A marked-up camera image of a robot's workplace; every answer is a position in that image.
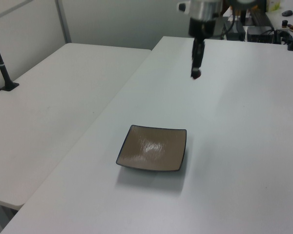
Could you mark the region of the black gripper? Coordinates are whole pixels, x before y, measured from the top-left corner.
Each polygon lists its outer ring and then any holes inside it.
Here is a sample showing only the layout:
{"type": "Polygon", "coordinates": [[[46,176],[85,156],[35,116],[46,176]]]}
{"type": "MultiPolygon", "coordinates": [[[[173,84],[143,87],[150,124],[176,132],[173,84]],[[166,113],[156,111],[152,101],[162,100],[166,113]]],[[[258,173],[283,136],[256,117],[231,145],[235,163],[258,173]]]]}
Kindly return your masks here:
{"type": "Polygon", "coordinates": [[[192,67],[191,72],[201,71],[202,60],[204,56],[205,41],[199,43],[197,48],[197,39],[208,39],[214,34],[216,20],[201,21],[190,18],[188,34],[195,38],[192,47],[192,67]]]}

